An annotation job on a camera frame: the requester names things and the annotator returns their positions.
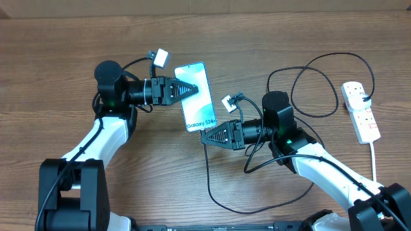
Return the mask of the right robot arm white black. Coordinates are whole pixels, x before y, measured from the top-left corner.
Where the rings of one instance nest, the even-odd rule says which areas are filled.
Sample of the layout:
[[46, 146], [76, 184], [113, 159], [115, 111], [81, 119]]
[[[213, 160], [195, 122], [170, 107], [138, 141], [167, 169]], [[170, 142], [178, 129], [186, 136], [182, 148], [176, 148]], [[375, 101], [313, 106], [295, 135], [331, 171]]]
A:
[[229, 150], [267, 142], [280, 166], [307, 178], [348, 214], [322, 210], [301, 222], [299, 230], [410, 230], [410, 193], [399, 184], [388, 187], [363, 177], [331, 156], [297, 126], [287, 93], [262, 98], [259, 119], [227, 121], [201, 133], [201, 142]]

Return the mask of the blue Samsung smartphone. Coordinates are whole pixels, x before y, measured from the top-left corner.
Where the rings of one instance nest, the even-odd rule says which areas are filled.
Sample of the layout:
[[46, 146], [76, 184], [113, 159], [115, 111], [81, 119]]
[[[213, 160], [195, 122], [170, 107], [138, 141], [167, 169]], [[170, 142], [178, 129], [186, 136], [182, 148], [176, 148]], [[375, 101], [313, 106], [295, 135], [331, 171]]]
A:
[[174, 74], [178, 80], [198, 87], [196, 94], [181, 101], [186, 130], [194, 132], [216, 126], [217, 119], [205, 64], [197, 62], [176, 67]]

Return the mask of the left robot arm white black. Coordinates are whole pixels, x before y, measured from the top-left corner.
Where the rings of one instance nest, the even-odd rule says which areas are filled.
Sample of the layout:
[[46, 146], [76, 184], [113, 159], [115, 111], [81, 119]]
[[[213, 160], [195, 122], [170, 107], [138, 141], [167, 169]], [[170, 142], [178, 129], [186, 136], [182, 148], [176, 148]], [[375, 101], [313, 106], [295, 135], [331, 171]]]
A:
[[140, 80], [115, 61], [97, 65], [92, 130], [62, 158], [40, 165], [36, 230], [138, 230], [135, 219], [111, 211], [105, 169], [135, 131], [138, 110], [170, 106], [199, 92], [150, 68], [150, 79]]

